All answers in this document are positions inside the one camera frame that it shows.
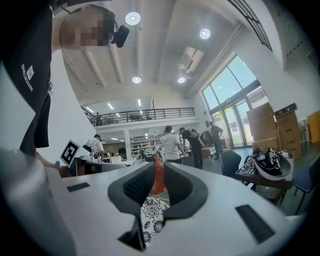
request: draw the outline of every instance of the black and white fabric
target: black and white fabric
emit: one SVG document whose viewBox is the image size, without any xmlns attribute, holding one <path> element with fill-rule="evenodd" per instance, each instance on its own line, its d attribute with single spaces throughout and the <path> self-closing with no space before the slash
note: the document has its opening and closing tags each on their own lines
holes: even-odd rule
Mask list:
<svg viewBox="0 0 320 256">
<path fill-rule="evenodd" d="M 147 197 L 141 209 L 141 223 L 145 246 L 148 247 L 152 240 L 161 232 L 163 228 L 164 211 L 169 208 L 165 202 Z"/>
</svg>

